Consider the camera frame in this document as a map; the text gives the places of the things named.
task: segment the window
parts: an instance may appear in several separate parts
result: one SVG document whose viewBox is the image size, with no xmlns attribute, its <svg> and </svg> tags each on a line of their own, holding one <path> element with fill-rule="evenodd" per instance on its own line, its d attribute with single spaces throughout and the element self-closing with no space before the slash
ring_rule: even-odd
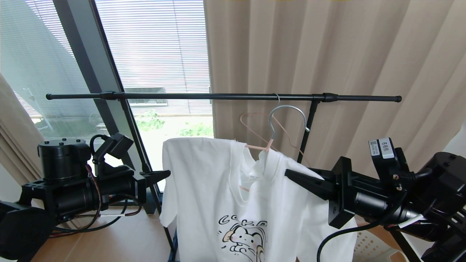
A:
<svg viewBox="0 0 466 262">
<path fill-rule="evenodd" d="M 126 89 L 127 92 L 131 93 L 158 93 L 164 94 L 165 90 L 163 87 L 135 87 Z M 167 105 L 166 99 L 128 99 L 131 106 L 161 106 Z"/>
<path fill-rule="evenodd" d="M 203 0 L 96 0 L 96 6 L 126 92 L 210 92 Z M 210 100 L 137 99 L 130 106 L 153 170 L 162 169 L 165 140 L 213 137 Z"/>
<path fill-rule="evenodd" d="M 47 93 L 89 93 L 53 1 L 0 1 L 0 70 L 43 137 L 89 142 L 106 133 L 94 101 L 45 98 Z M 106 160 L 122 163 L 111 156 Z"/>
</svg>

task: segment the camera mounted on robot arm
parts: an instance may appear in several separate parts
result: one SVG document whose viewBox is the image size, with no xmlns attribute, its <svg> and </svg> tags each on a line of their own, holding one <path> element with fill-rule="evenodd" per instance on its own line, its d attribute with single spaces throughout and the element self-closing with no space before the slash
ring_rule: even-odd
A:
<svg viewBox="0 0 466 262">
<path fill-rule="evenodd" d="M 99 137 L 104 143 L 94 151 Z M 19 259 L 37 251 L 55 226 L 84 212 L 106 210 L 128 198 L 145 203 L 146 188 L 167 178 L 170 171 L 137 173 L 127 165 L 113 167 L 105 162 L 106 154 L 121 159 L 132 144 L 121 133 L 96 135 L 90 145 L 66 138 L 40 143 L 43 178 L 24 184 L 18 202 L 0 201 L 0 256 Z M 91 157 L 95 175 L 87 164 Z M 41 200 L 44 209 L 32 207 L 34 199 Z"/>
<path fill-rule="evenodd" d="M 422 256 L 426 262 L 463 256 L 466 159 L 438 152 L 415 173 L 409 170 L 403 150 L 395 148 L 390 138 L 369 141 L 369 149 L 380 179 L 354 172 L 346 157 L 340 157 L 330 171 L 310 168 L 323 180 L 292 170 L 285 176 L 329 200 L 329 225 L 335 228 L 340 229 L 357 214 L 367 222 L 382 222 L 388 231 L 435 241 Z"/>
</svg>

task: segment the beige perforated basket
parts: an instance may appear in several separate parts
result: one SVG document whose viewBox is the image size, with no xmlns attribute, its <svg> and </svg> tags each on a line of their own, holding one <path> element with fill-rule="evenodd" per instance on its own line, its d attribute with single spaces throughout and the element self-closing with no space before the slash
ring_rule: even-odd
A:
<svg viewBox="0 0 466 262">
<path fill-rule="evenodd" d="M 408 261 L 403 252 L 385 244 L 380 238 L 369 231 L 360 231 L 357 234 L 354 247 L 354 262 L 391 262 L 390 256 L 400 252 L 405 261 Z"/>
</svg>

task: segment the curtain fold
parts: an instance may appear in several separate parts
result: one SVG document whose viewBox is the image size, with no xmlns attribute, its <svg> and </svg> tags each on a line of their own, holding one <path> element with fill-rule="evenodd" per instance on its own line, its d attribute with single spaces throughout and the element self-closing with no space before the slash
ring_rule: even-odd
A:
<svg viewBox="0 0 466 262">
<path fill-rule="evenodd" d="M 0 163 L 19 185 L 42 177 L 37 145 L 43 141 L 11 87 L 0 73 Z M 69 228 L 85 225 L 85 221 L 66 223 Z"/>
<path fill-rule="evenodd" d="M 391 137 L 416 171 L 466 118 L 464 1 L 205 0 L 205 9 L 212 92 L 403 97 L 320 103 L 305 152 L 313 167 L 330 169 L 346 156 L 353 170 L 377 176 L 367 142 Z M 310 102 L 289 104 L 308 114 Z M 239 115 L 276 105 L 214 100 L 215 136 L 264 146 Z M 299 147 L 300 114 L 283 109 L 275 117 Z M 267 116 L 247 123 L 269 140 Z M 297 157 L 282 132 L 274 146 Z"/>
</svg>

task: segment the floor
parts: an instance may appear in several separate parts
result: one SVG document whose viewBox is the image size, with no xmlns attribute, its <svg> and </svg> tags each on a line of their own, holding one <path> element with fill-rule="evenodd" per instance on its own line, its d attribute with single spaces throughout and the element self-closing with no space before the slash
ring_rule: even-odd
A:
<svg viewBox="0 0 466 262">
<path fill-rule="evenodd" d="M 110 209 L 105 213 L 118 213 Z M 112 218 L 100 218 L 98 225 L 107 223 Z M 173 234 L 174 227 L 169 227 Z M 370 230 L 389 246 L 400 249 L 392 236 L 382 227 Z M 48 240 L 32 262 L 166 262 L 170 247 L 158 215 L 146 215 L 144 211 L 123 217 L 112 226 L 84 234 Z M 391 257 L 393 262 L 404 262 L 399 254 Z"/>
</svg>

